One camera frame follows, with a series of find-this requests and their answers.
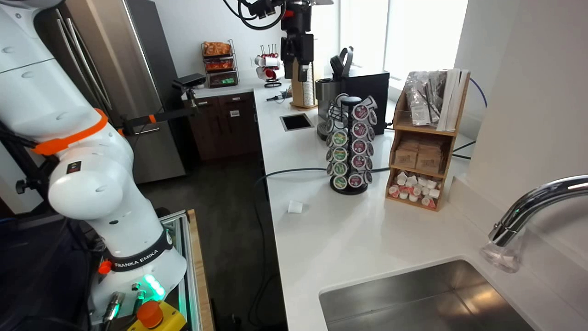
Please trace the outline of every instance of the window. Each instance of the window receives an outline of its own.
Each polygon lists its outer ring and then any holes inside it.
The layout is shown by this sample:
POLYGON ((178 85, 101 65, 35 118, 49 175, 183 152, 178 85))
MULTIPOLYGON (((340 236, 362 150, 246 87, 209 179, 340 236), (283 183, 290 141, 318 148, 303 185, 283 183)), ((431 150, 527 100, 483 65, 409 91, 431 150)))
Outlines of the window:
POLYGON ((340 49, 354 47, 358 71, 385 71, 402 89, 411 71, 453 67, 465 10, 466 0, 340 0, 340 49))

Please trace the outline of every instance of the green light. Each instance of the green light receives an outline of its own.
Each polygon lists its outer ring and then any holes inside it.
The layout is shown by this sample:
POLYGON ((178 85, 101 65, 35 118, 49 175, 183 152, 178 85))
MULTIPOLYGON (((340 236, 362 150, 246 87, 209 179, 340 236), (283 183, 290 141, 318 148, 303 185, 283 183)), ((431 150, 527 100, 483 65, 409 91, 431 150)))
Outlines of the green light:
POLYGON ((154 280, 152 275, 145 275, 137 284, 137 301, 141 304, 145 302, 163 302, 165 301, 165 290, 159 286, 158 280, 154 280))

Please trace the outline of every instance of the floor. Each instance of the floor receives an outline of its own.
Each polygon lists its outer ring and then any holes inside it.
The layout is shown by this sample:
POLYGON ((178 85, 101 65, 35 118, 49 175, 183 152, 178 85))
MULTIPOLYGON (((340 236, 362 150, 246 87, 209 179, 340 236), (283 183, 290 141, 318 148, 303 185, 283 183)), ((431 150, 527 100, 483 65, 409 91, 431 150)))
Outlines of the floor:
POLYGON ((145 185, 169 212, 196 210, 218 331, 286 330, 275 245, 259 161, 198 164, 187 177, 145 185))

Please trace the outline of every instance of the white wall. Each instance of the white wall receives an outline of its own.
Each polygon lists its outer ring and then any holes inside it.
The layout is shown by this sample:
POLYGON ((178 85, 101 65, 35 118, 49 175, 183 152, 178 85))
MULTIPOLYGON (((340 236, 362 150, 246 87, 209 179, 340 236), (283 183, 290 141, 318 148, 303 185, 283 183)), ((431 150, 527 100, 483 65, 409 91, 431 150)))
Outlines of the white wall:
MULTIPOLYGON (((261 45, 275 45, 279 50, 281 38, 279 25, 272 30, 253 32, 242 27, 242 23, 229 14, 222 0, 154 0, 163 25, 167 45, 176 67, 178 76, 189 76, 194 73, 204 74, 200 60, 200 45, 204 41, 233 41, 233 52, 237 61, 237 74, 240 82, 257 82, 255 56, 261 54, 261 45)), ((266 27, 275 19, 253 21, 255 27, 266 27)), ((312 10, 312 30, 318 30, 314 43, 316 73, 325 69, 323 54, 334 56, 336 38, 330 38, 336 28, 334 6, 316 6, 312 10)))
MULTIPOLYGON (((455 69, 468 69, 488 100, 492 100, 496 76, 518 14, 520 0, 468 0, 455 69)), ((485 113, 479 93, 470 85, 459 126, 461 135, 476 139, 485 113)))
MULTIPOLYGON (((499 210, 547 181, 588 174, 588 3, 520 0, 520 8, 465 177, 499 210)), ((588 266, 586 201, 555 205, 531 227, 588 266)))

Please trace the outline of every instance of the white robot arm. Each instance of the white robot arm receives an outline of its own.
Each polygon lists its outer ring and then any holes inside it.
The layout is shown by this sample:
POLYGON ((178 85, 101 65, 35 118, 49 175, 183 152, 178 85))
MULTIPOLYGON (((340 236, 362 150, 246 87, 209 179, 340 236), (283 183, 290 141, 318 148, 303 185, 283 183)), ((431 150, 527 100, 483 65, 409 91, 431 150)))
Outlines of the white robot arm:
POLYGON ((91 290, 93 323, 108 304, 132 313, 137 290, 150 284, 159 301, 185 275, 154 209, 132 181, 132 150, 93 111, 35 34, 33 19, 60 0, 0 0, 0 122, 14 135, 55 148, 49 205, 88 223, 104 242, 112 273, 91 290))

